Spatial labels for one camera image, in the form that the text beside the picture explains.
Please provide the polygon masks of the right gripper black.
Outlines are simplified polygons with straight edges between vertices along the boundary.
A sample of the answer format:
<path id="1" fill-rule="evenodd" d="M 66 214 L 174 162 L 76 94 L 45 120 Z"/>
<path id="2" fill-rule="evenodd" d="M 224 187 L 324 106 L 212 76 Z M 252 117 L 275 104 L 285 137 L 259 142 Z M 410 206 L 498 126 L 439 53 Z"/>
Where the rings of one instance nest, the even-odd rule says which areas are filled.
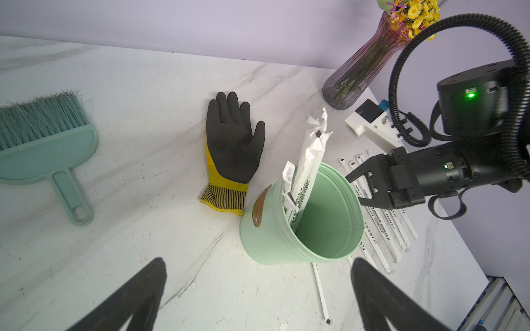
<path id="1" fill-rule="evenodd" d="M 371 193 L 371 198 L 359 198 L 363 206 L 392 210 L 426 202 L 405 147 L 395 148 L 390 154 L 378 154 L 368 158 L 352 170 L 346 180 L 353 183 L 361 176 L 366 177 L 366 191 Z"/>

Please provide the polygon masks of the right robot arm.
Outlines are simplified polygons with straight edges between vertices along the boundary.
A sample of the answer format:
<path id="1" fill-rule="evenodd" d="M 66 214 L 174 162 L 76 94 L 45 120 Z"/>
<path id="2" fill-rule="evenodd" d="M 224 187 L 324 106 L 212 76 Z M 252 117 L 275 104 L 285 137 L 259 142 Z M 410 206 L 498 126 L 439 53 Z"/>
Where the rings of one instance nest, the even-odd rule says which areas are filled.
<path id="1" fill-rule="evenodd" d="M 400 116 L 398 80 L 411 53 L 430 36 L 450 28 L 477 28 L 497 37 L 511 59 L 443 79 L 429 124 L 413 114 Z M 442 19 L 404 48 L 390 76 L 389 112 L 407 145 L 364 161 L 346 176 L 365 177 L 366 207 L 393 210 L 462 198 L 479 186 L 497 185 L 517 193 L 529 180 L 529 44 L 510 23 L 467 13 Z"/>

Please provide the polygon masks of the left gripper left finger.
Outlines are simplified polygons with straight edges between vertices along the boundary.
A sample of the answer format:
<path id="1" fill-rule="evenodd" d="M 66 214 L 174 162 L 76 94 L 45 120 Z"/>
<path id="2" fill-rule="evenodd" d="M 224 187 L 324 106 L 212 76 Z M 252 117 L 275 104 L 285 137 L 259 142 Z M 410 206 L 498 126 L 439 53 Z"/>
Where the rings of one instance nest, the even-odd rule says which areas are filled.
<path id="1" fill-rule="evenodd" d="M 166 280 L 166 264 L 157 257 L 69 329 L 152 330 Z"/>

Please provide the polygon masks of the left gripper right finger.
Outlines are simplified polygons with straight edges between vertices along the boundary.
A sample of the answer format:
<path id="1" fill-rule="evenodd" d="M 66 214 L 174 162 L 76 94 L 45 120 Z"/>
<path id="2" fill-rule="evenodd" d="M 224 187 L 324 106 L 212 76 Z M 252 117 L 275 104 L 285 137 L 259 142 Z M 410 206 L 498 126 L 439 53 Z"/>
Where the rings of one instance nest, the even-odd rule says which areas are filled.
<path id="1" fill-rule="evenodd" d="M 351 282 L 365 330 L 448 330 L 362 258 L 353 261 Z"/>

